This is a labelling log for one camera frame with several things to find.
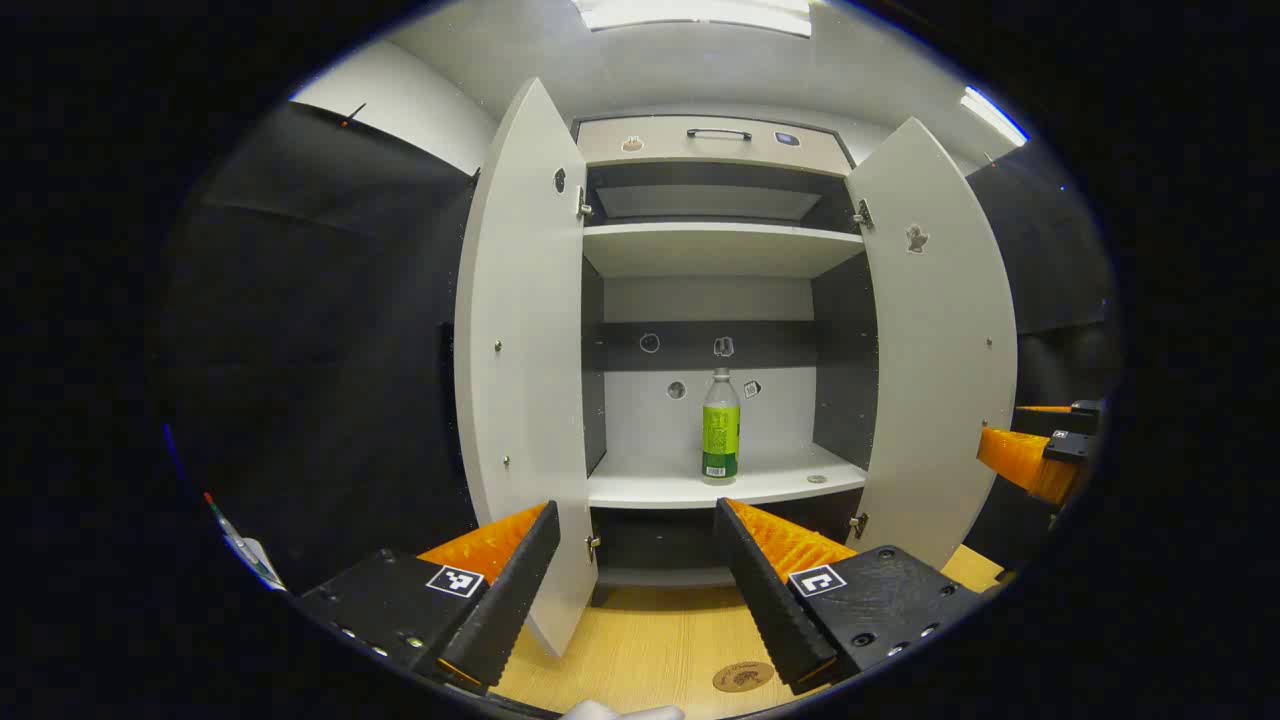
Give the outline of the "beige cabinet drawer front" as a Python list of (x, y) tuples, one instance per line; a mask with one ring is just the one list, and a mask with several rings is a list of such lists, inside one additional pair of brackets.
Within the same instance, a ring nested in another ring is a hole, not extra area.
[[(753, 133), (753, 141), (689, 138), (689, 128), (745, 129)], [(696, 161), (838, 177), (850, 174), (854, 168), (852, 156), (835, 132), (754, 118), (658, 114), (580, 119), (576, 140), (591, 167)]]

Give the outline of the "narrow ceiling light panel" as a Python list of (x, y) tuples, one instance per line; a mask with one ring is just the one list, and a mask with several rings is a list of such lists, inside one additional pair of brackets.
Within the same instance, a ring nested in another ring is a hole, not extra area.
[(1007, 140), (1015, 149), (1023, 147), (1029, 141), (1027, 132), (978, 88), (966, 86), (959, 104)]

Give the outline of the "large ceiling light panel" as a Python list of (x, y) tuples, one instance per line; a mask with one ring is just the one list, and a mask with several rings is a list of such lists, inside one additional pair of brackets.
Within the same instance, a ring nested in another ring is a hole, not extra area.
[(591, 31), (703, 23), (739, 26), (809, 38), (810, 0), (571, 0)]

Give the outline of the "green label plastic bottle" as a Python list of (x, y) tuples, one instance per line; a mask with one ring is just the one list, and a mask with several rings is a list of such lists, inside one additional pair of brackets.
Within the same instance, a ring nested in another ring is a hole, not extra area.
[(701, 474), (727, 483), (739, 474), (741, 406), (728, 368), (717, 368), (701, 404)]

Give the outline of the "black backdrop cloth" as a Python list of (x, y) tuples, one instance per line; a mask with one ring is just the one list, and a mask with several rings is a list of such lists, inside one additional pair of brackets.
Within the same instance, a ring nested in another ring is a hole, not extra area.
[[(486, 152), (462, 170), (288, 102), (211, 172), (175, 229), (148, 340), (161, 407), (196, 483), (262, 543), (289, 588), (374, 550), (425, 550), (483, 525), (460, 447), (453, 352)], [(1016, 313), (1025, 251), (1001, 247), (998, 233), (1019, 199), (1042, 219), (1043, 193), (1005, 197), (998, 165), (955, 163), (995, 232)], [(1016, 406), (1106, 393), (1111, 343), (1098, 313), (1047, 334), (1015, 323), (1005, 429), (1015, 430)], [(995, 474), (963, 543), (1009, 575), (1053, 525), (1052, 506)]]

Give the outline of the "white cabinet door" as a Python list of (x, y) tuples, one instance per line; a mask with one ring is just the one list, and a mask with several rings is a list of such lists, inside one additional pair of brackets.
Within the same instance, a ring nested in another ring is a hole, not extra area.
[(995, 473), (978, 446), (1005, 429), (1018, 386), (1009, 275), (988, 218), (936, 136), (906, 119), (846, 181), (874, 291), (877, 410), (855, 550), (883, 544), (942, 569)]
[(596, 584), (582, 398), (582, 154), (543, 82), (480, 167), (454, 304), (460, 447), (481, 524), (554, 502), (559, 543), (527, 626), (563, 656)]

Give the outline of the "round brown coaster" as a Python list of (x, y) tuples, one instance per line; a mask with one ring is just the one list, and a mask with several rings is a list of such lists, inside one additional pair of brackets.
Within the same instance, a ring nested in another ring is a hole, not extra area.
[(774, 678), (774, 667), (762, 661), (742, 661), (719, 669), (712, 685), (724, 693), (742, 693), (767, 685)]

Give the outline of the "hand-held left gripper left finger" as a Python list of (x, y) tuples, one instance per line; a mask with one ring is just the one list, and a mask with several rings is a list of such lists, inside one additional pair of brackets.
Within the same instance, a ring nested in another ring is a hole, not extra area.
[(559, 543), (549, 500), (419, 555), (379, 550), (298, 606), (378, 659), (481, 694), (500, 682)]

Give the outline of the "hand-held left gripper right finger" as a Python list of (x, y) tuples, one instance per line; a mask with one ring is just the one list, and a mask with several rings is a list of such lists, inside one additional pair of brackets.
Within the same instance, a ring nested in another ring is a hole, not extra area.
[(716, 503), (714, 539), (794, 694), (925, 647), (989, 598), (900, 547), (856, 552), (732, 498)]

